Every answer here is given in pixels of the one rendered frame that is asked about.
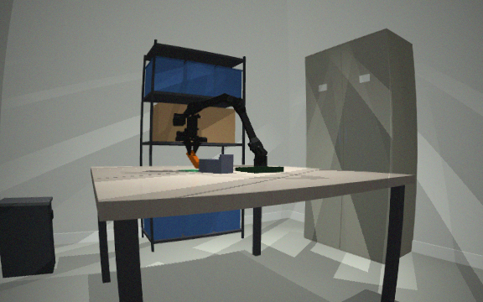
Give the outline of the orange block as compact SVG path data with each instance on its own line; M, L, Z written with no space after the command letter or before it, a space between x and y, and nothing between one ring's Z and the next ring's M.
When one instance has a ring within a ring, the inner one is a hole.
M189 157L192 164L195 166L195 168L198 169L199 168L199 159L196 157L194 150L191 151L191 155L189 155L188 152L186 154Z

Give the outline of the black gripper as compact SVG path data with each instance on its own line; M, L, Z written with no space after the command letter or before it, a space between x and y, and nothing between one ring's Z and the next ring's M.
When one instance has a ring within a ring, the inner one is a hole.
M184 135L176 136L175 141L183 141L181 143L185 145L185 147L187 148L188 154L191 155L192 146L193 146L194 153L196 153L200 144L207 142L207 138L197 136L197 130L199 130L198 126L187 126L185 130L187 130L187 136L184 136Z

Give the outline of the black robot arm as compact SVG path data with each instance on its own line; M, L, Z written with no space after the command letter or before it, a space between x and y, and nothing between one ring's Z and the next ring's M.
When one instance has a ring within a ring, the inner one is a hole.
M249 146L250 151L255 154L254 167L269 167L267 166L267 150L257 138L248 118L245 102L241 98L236 98L223 93L219 96L214 96L202 102L190 102L183 114L174 113L173 125L174 127L184 126L187 118L187 126L198 126L198 118L201 118L201 115L197 113L201 112L207 107L211 107L222 102L232 106L236 113L240 116L242 124L247 132L247 136L249 137L250 143L247 145Z

